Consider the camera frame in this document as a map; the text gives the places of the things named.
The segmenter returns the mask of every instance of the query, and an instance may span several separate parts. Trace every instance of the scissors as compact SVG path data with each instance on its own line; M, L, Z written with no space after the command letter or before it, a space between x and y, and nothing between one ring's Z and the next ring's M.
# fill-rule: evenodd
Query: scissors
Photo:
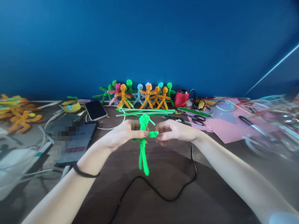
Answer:
M192 121L195 123L195 124L198 124L198 125L201 125L201 126L204 126L205 124L203 123L204 121L206 121L206 118L201 116L201 115L189 115L189 114L186 114L184 112L182 112L183 115L186 115L188 117L191 117L192 118Z

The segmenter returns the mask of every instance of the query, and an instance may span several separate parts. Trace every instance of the orange pipe cleaner figure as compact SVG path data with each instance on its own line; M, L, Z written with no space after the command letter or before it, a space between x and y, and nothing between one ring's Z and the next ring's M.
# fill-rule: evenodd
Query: orange pipe cleaner figure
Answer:
M155 99L154 102L152 103L152 105L154 106L156 103L157 103L157 106L158 106L158 95L159 95L159 92L160 92L160 87L159 86L156 86L155 88L155 92L156 94L152 97L150 97L149 99L152 100L152 99Z
M117 96L121 96L121 101L119 102L118 106L122 107L122 104L125 103L125 105L131 109L130 105L128 104L128 102L126 101L125 97L131 98L131 94L126 94L126 85L122 84L121 85L121 92L120 93L116 93Z
M143 104L141 105L140 109L142 109L142 108L145 106L146 102L148 102L148 103L149 103L149 107L150 107L151 109L153 109L153 105L152 105L152 103L150 102L149 96L150 96L150 95L154 95L154 94L156 94L156 92L155 92L155 91L152 91L152 92L151 92L152 88L153 88L152 85L149 83L149 84L146 86L146 91L140 90L140 93L142 93L142 94L145 95L145 100L144 100Z
M164 106L165 106L165 109L168 110L168 106L167 106L167 103L165 102L166 100L170 100L170 97L166 96L167 92L168 92L168 88L165 86L162 90L163 92L163 95L159 95L158 98L160 98L162 101L161 103L159 104L159 106L157 107L157 109L159 109L162 104L164 103Z
M14 125L8 130L9 133L14 132L19 125L23 126L23 128L20 129L20 130L18 130L17 133L23 133L23 132L27 131L31 127L27 123L36 122L36 121L38 121L38 120L40 120L42 118L42 115L37 115L33 119L28 119L28 111L27 110L24 111L23 115L21 115L20 113L18 113L16 111L15 107L12 107L11 111L15 115L15 117L12 117L10 119L10 121L12 123L14 123Z

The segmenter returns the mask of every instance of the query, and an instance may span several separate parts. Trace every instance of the blue pipe cleaner figure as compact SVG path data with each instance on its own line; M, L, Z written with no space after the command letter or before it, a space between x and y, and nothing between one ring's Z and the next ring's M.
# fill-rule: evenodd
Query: blue pipe cleaner figure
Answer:
M139 103L143 104L143 102L141 101L141 97L145 98L145 95L140 92L140 90L143 89L143 85L138 84L137 89L138 89L138 92L132 94L133 96L137 96L137 99L133 102L133 105L135 105L138 101L139 101Z

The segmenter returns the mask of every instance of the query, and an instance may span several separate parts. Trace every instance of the wrist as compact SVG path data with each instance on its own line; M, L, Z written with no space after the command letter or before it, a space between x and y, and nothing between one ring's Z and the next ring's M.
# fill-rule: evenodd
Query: wrist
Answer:
M202 132L200 130L197 130L196 134L195 134L195 138L191 142L194 145L202 145L202 144L209 143L210 141L211 141L211 138L208 135L206 135L204 132Z
M77 166L80 171L84 173L97 175L101 171L110 154L111 151L106 148L91 146L78 161Z

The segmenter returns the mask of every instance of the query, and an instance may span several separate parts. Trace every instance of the pipe cleaner figure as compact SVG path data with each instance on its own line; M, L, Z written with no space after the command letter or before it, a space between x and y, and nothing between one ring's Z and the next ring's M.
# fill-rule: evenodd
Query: pipe cleaner figure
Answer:
M158 96L158 98L160 98L162 101L159 104L159 106L157 107L157 109L159 109L162 106L162 104L164 103L165 109L168 110L167 103L165 102L166 100L170 100L170 97L166 96L166 94L168 92L167 87L165 86L162 91L163 91L163 95Z
M158 87L160 88L159 95L163 95L163 92L162 92L163 82L159 82Z
M172 83L171 83L171 82L167 83L166 86L167 86L167 88L168 88L167 96L168 96L169 98L170 98L170 95L171 95L171 94L176 94L176 91L171 90L171 88L172 88ZM171 105L174 107L174 102L172 101L171 98L169 99L169 101L170 101Z
M157 106L158 106L158 99L159 99L158 95L159 95L159 92L160 92L160 87L159 86L156 86L155 92L156 92L156 94L149 98L150 100L154 99L154 102L152 103L153 107L156 103L157 103Z
M143 85L142 84L138 84L137 86L138 92L137 93L133 93L132 95L137 96L137 99L133 102L133 105L135 105L137 102L143 104L143 102L141 101L141 97L145 98L145 95L140 93L140 90L143 89Z
M127 87L128 87L128 89L127 89L127 93L133 95L133 93L137 93L137 92L138 92L137 90L133 90L133 89L132 89L132 84L133 84L133 83L132 83L132 81L131 81L130 79L128 79L128 80L126 81L126 83L127 83Z
M24 113L21 115L20 113L17 112L15 107L12 108L12 113L15 115L15 117L12 117L10 121L14 124L8 130L9 133L14 132L19 125L23 126L23 128L18 130L17 133L23 133L27 131L29 128L31 128L31 126L27 123L36 122L42 118L42 115L39 114L33 119L28 119L29 112L27 110L24 111Z
M131 106L134 108L134 106L131 104L131 102L126 99L126 98L131 98L131 96L132 96L131 94L126 94L126 88L127 88L126 85L122 84L121 92L116 93L117 96L121 97L121 101L119 102L118 106L123 107L123 105L125 104L129 109L131 108Z
M148 102L150 108L153 109L153 105L150 102L149 96L156 94L156 92L155 91L151 92L152 88L153 88L152 85L150 83L147 83L146 91L140 90L140 93L145 95L145 100L144 100L143 104L141 105L140 109L142 109L145 106L146 102Z
M108 91L110 94L114 94L113 99L109 102L109 106L114 102L115 105L118 105L118 96L116 93L119 93L121 91L121 84L118 83L115 85L116 90L115 91Z
M150 117L146 114L143 114L140 118L139 118L139 122L140 122L140 130L146 131L146 126L148 125L150 121ZM158 136L158 132L149 132L149 138L156 138ZM146 160L146 154L145 154L145 143L146 143L146 138L134 138L132 139L133 142L139 140L140 142L140 154L139 154L139 169L142 170L143 167L143 171L145 173L146 176L149 175L150 171L149 171L149 167L147 165L147 160Z
M100 90L103 90L105 93L104 93L104 94L95 95L95 96L93 96L93 98L103 97L103 99L102 99L102 104L105 102L105 99L106 99L106 96L107 96L107 95L108 95L108 97L109 97L109 100L112 100L112 96L111 96L110 93L108 93L108 91L114 91L114 90L115 90L115 88L114 88L113 85L110 84L110 85L108 86L108 89L105 89L105 88L103 88L103 87L99 87L99 89L100 89Z
M113 89L112 91L115 91L115 90L116 90L116 84L117 84L117 81L116 81L116 80L112 81L112 85L113 85L113 87L114 87L114 89Z

